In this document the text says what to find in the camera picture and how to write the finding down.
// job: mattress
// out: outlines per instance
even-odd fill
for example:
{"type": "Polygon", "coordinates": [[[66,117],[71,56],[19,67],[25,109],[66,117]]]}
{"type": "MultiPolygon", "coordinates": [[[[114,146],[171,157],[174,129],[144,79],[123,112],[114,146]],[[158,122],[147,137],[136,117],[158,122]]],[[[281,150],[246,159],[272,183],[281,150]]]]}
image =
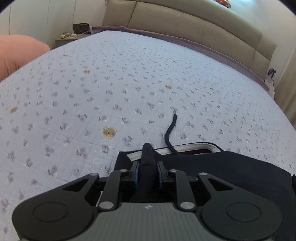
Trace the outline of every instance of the mattress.
{"type": "Polygon", "coordinates": [[[258,83],[184,46],[104,31],[0,84],[0,239],[17,240],[11,215],[23,200],[108,176],[119,151],[165,147],[173,110],[173,145],[212,142],[296,173],[296,132],[258,83]]]}

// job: beige leather headboard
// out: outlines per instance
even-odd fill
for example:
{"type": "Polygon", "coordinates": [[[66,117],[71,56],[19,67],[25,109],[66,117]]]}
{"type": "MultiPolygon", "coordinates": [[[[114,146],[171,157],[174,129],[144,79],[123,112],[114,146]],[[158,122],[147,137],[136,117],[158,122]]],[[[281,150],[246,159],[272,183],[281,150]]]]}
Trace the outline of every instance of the beige leather headboard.
{"type": "Polygon", "coordinates": [[[124,26],[200,43],[265,78],[276,45],[213,0],[109,0],[104,26],[124,26]]]}

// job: nightstand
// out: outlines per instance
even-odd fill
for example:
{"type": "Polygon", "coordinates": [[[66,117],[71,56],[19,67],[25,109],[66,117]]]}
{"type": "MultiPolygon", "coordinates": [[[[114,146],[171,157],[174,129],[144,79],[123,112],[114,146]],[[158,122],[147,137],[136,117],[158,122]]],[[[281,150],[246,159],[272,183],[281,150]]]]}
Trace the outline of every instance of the nightstand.
{"type": "Polygon", "coordinates": [[[82,39],[82,38],[85,38],[85,37],[88,37],[90,36],[90,34],[82,34],[82,35],[79,35],[79,36],[75,36],[75,37],[67,37],[67,38],[63,38],[63,39],[56,39],[56,48],[57,47],[60,47],[60,46],[63,46],[67,43],[70,43],[72,41],[75,41],[75,40],[78,40],[78,39],[82,39]]]}

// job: white wall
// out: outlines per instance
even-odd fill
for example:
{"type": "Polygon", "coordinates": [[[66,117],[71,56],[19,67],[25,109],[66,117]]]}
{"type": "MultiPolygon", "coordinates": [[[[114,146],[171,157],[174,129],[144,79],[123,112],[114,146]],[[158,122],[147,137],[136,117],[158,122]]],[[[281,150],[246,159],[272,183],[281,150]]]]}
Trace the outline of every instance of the white wall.
{"type": "Polygon", "coordinates": [[[270,68],[276,70],[276,86],[296,43],[296,16],[279,0],[230,0],[230,3],[232,11],[276,43],[277,48],[270,63],[270,68]]]}
{"type": "Polygon", "coordinates": [[[289,65],[278,84],[274,98],[296,129],[296,48],[291,56],[289,65]]]}
{"type": "Polygon", "coordinates": [[[0,14],[1,34],[24,34],[51,48],[73,23],[101,25],[105,0],[16,0],[0,14]]]}

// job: pillow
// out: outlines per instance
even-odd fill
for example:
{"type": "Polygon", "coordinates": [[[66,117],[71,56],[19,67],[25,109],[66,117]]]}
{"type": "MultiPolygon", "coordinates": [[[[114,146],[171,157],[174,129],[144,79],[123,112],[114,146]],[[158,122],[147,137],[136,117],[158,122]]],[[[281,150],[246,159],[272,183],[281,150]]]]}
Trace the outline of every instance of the pillow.
{"type": "Polygon", "coordinates": [[[221,5],[225,7],[231,7],[229,0],[216,0],[216,2],[220,3],[221,5]]]}
{"type": "Polygon", "coordinates": [[[48,45],[29,36],[0,35],[0,82],[49,51],[48,45]]]}

